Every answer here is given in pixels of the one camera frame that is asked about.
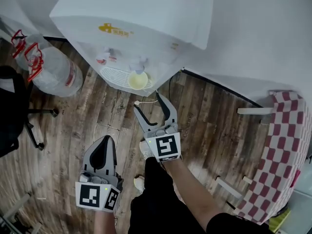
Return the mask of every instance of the drip tray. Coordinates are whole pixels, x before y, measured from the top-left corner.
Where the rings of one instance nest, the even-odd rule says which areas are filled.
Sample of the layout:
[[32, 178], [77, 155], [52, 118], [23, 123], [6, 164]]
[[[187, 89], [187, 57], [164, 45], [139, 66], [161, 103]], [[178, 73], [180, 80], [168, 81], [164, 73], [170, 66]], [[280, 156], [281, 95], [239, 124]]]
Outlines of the drip tray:
[[[130, 75], [129, 72], [110, 67], [102, 67], [99, 72], [105, 80], [117, 86], [132, 89], [128, 84], [128, 78]], [[152, 86], [153, 85], [151, 81], [148, 80], [146, 86], [143, 89], [148, 89], [151, 88]]]

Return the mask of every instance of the white cable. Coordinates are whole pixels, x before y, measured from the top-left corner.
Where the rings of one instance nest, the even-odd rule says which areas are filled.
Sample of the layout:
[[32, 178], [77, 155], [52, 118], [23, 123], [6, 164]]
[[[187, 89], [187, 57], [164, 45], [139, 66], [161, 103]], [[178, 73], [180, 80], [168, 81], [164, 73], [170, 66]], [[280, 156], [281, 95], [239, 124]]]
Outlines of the white cable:
[[155, 101], [138, 101], [138, 100], [136, 100], [135, 105], [139, 106], [141, 103], [155, 103], [157, 101], [158, 100], [155, 100]]

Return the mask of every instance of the black sleeve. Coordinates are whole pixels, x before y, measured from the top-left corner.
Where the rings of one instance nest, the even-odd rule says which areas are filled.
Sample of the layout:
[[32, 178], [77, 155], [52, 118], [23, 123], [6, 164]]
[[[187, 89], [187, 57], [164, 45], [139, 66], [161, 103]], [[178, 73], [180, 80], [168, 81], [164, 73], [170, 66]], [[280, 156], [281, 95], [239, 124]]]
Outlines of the black sleeve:
[[251, 221], [232, 216], [227, 213], [220, 213], [214, 216], [207, 225], [206, 232], [214, 233], [239, 233], [239, 234], [272, 234], [266, 224], [257, 225]]

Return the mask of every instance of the checkered tablecloth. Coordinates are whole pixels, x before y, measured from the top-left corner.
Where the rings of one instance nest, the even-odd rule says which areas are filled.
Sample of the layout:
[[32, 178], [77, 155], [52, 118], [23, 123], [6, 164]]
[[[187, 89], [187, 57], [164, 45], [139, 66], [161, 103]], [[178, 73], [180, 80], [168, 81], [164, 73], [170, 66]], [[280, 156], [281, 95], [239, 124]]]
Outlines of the checkered tablecloth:
[[234, 214], [257, 224], [274, 216], [288, 202], [306, 159], [312, 118], [296, 92], [270, 92], [274, 109], [259, 163], [244, 199]]

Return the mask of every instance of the human arm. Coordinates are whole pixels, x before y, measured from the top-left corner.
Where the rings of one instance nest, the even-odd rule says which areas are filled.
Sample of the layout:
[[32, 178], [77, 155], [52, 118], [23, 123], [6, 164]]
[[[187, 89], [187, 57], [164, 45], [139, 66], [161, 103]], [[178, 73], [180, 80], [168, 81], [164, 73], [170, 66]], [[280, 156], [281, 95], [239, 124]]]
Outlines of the human arm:
[[206, 230], [208, 222], [222, 212], [212, 195], [193, 176], [181, 159], [167, 161], [163, 164], [166, 170], [170, 172], [186, 206], [201, 227]]
[[96, 211], [94, 234], [116, 234], [113, 213]]

